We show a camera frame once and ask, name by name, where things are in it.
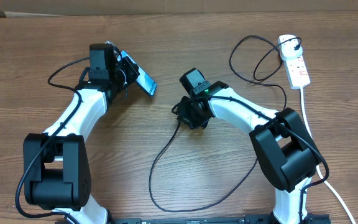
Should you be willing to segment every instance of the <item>white cable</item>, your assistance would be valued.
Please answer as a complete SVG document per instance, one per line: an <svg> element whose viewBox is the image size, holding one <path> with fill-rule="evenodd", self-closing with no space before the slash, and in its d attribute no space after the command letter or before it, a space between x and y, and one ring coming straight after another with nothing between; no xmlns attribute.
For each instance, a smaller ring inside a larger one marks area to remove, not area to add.
<svg viewBox="0 0 358 224"><path fill-rule="evenodd" d="M300 91L301 91L301 110L302 110L303 122L305 123L306 129L308 130L310 136L312 137L311 131L310 131L310 128L309 128L309 124L308 124L308 120L306 118L305 100L304 100L304 96L303 96L304 95L303 94L303 87L300 88ZM317 170L318 176L320 177L320 179L322 179L323 175L321 174L320 167L318 165L316 166L316 170ZM347 213L347 216L349 216L352 224L356 224L356 221L354 220L354 218L353 218L353 216L351 214L351 211L349 211L349 209L347 208L345 202L342 200L341 196L336 192L336 190L327 181L324 181L324 184L326 184L327 187L334 193L336 198L338 198L338 200L341 203L342 207L345 209L345 211Z"/></svg>

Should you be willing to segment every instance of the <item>wooden table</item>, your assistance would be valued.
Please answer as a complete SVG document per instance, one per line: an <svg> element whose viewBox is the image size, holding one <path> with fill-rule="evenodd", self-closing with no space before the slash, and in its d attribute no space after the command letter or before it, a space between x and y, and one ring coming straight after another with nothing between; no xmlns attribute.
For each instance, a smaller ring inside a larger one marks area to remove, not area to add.
<svg viewBox="0 0 358 224"><path fill-rule="evenodd" d="M196 67L205 77L229 84L238 94L280 110L279 89L253 86L237 78L228 65L232 48L247 35L273 42L282 34L303 38L311 76L305 90L309 123L326 158L329 182L358 221L358 11L283 12L158 16L92 16L0 19L0 223L52 223L57 217L28 220L14 207L22 175L22 142L28 133L52 125L73 93L47 85L62 65L88 55L88 46L105 40L126 50L158 83L149 98L135 85L129 97L114 105L92 130L86 147L92 194L114 217L238 217L269 213L273 187L259 165L222 204L193 213L166 213L150 200L150 166L177 125L171 107L185 90L178 81ZM234 67L251 77L269 46L245 42ZM88 62L60 73L56 83L75 86ZM259 75L278 65L277 54L262 64ZM299 92L291 90L282 68L267 83L283 85L288 106L300 112ZM218 119L204 130L182 126L155 169L154 195L165 208L196 208L217 201L250 169L254 150L246 134ZM31 213L44 212L27 205ZM328 213L333 223L349 223L338 200L325 186L310 189L307 209Z"/></svg>

